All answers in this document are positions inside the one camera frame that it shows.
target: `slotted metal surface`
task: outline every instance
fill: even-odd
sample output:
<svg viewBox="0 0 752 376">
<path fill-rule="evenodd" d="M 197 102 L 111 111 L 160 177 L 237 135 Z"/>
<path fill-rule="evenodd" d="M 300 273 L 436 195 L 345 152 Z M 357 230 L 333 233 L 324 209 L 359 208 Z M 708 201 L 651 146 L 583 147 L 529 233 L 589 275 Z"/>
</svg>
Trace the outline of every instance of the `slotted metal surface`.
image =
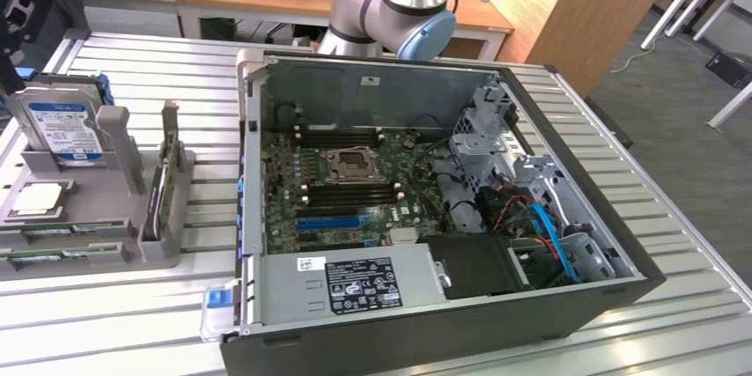
<svg viewBox="0 0 752 376">
<path fill-rule="evenodd" d="M 239 153 L 233 58 L 243 47 L 104 33 L 64 41 L 48 69 L 111 75 L 113 96 L 131 108 L 129 129 L 143 148 L 156 148 L 161 141 L 161 100 L 183 102 L 181 138 L 199 153 L 189 229 L 173 269 L 0 283 L 0 374 L 224 373 L 217 345 L 201 343 L 197 328 L 203 289 L 232 278 Z M 747 287 L 563 79 L 543 67 L 511 68 L 668 280 L 635 305 L 604 313 L 567 339 L 384 374 L 749 372 Z M 524 117 L 520 129 L 541 151 L 544 143 Z M 3 198 L 20 170 L 24 144 L 12 123 L 0 137 Z M 567 318 L 567 311 L 559 312 Z"/>
</svg>

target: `gray drive holder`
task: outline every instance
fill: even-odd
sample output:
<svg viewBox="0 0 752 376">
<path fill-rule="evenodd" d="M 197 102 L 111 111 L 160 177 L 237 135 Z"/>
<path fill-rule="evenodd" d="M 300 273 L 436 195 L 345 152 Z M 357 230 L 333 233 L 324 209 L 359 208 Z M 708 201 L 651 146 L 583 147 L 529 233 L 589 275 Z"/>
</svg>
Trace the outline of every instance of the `gray drive holder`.
<svg viewBox="0 0 752 376">
<path fill-rule="evenodd" d="M 139 152 L 128 109 L 100 106 L 92 123 L 103 156 L 65 166 L 24 151 L 24 169 L 0 207 L 0 280 L 171 268 L 180 261 L 195 153 L 164 102 L 164 142 Z"/>
</svg>

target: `motherboard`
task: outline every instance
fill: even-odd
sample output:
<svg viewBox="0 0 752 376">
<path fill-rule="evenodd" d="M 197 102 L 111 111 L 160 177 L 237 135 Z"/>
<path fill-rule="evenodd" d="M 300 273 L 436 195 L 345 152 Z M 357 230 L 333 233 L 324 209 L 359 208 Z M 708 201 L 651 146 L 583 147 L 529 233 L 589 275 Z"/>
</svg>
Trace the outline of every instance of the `motherboard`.
<svg viewBox="0 0 752 376">
<path fill-rule="evenodd" d="M 264 132 L 268 253 L 415 243 L 445 227 L 427 140 L 404 129 Z"/>
</svg>

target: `power supply label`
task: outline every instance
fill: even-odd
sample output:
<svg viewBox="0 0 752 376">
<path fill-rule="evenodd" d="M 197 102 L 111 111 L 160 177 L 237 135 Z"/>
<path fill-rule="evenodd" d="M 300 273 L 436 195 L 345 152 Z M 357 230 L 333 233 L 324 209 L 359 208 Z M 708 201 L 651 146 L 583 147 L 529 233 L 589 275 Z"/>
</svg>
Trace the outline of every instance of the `power supply label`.
<svg viewBox="0 0 752 376">
<path fill-rule="evenodd" d="M 83 105 L 29 103 L 28 108 L 52 153 L 71 160 L 103 156 L 103 146 L 96 131 L 87 125 L 89 114 Z"/>
<path fill-rule="evenodd" d="M 327 284 L 335 314 L 401 306 L 391 258 L 327 263 Z"/>
</svg>

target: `blue pcie slot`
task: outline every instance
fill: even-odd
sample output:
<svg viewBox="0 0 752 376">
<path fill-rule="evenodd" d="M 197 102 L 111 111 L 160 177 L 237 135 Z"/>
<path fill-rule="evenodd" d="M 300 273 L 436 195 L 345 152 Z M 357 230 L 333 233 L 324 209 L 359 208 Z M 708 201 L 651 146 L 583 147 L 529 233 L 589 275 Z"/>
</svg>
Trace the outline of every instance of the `blue pcie slot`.
<svg viewBox="0 0 752 376">
<path fill-rule="evenodd" d="M 368 217 L 343 217 L 333 219 L 299 220 L 295 225 L 297 231 L 311 231 L 315 229 L 341 229 L 363 228 Z"/>
</svg>

